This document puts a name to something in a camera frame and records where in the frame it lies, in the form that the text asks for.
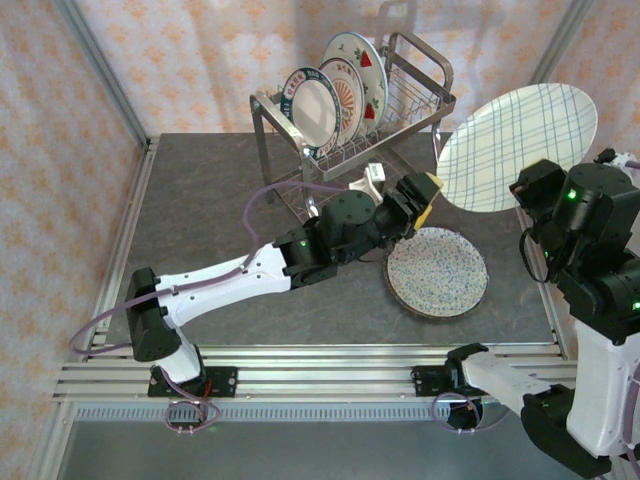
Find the gray tabletop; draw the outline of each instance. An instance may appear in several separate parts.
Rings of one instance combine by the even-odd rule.
[[[414,135],[397,150],[414,168],[434,171],[427,134]],[[271,141],[270,156],[281,173],[296,162],[284,142]],[[240,217],[261,186],[252,134],[163,135],[120,298],[138,268],[151,266],[157,275],[180,273],[246,254],[250,243]],[[280,200],[258,202],[252,219],[265,243],[299,225]],[[538,287],[520,259],[521,230],[514,211],[474,214],[439,198],[425,226],[460,232],[486,261],[487,292],[465,316],[438,321],[418,317],[393,297],[382,263],[352,263],[317,285],[209,312],[184,331],[200,345],[552,341]],[[116,318],[108,341],[126,340],[124,317]]]

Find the white plate with blue plaid pattern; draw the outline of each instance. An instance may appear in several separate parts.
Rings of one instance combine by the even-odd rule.
[[[542,83],[506,93],[467,118],[442,149],[442,195],[470,212],[513,208],[509,185],[520,170],[542,158],[570,169],[597,127],[593,100],[576,87]]]
[[[462,235],[421,228],[387,257],[386,277],[409,310],[435,318],[457,317],[484,297],[489,274],[480,252]]]

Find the dish rack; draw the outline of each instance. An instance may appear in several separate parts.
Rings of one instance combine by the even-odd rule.
[[[408,42],[442,69],[444,74],[442,85],[398,53],[399,39]],[[346,187],[349,182],[361,178],[362,170],[369,162],[383,164],[387,182],[398,180],[404,173],[415,170],[395,151],[393,146],[429,126],[431,126],[433,152],[435,158],[438,158],[441,151],[440,122],[453,111],[456,103],[456,98],[450,92],[453,83],[451,64],[423,40],[408,32],[392,33],[388,43],[384,43],[377,50],[384,60],[389,83],[389,101],[381,124],[372,132],[358,134],[344,145],[334,147],[320,158],[311,157],[307,142],[300,130],[280,112],[281,88],[274,95],[256,92],[250,96],[258,156],[265,185],[285,180],[311,183],[319,178],[323,182],[332,182],[334,185]],[[296,169],[275,180],[271,175],[263,119],[280,134],[300,158],[300,165]],[[276,189],[275,192],[301,222],[317,216],[322,205],[335,196],[335,194],[314,196],[311,190],[304,187],[283,187]],[[271,203],[274,199],[274,192],[269,192],[267,200]]]

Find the plate with red rim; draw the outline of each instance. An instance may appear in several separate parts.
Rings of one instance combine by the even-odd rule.
[[[343,58],[330,58],[320,66],[340,100],[340,135],[338,145],[344,145],[360,130],[364,115],[364,90],[360,74],[351,62]]]
[[[289,76],[280,111],[300,130],[313,158],[321,158],[336,146],[340,101],[331,80],[320,70],[302,67]]]
[[[352,63],[360,75],[364,90],[362,132],[372,132],[382,123],[389,98],[384,63],[369,40],[354,32],[339,33],[331,39],[322,61],[336,57]]]

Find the wall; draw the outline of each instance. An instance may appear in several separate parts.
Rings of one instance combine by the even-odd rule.
[[[151,135],[252,131],[248,97],[317,66],[333,35],[419,34],[456,72],[452,129],[528,83],[569,0],[80,0]]]
[[[0,476],[26,475],[140,151],[50,0],[0,9]]]
[[[587,159],[607,146],[640,156],[640,5],[597,0],[552,80],[581,88],[598,108],[598,132]]]

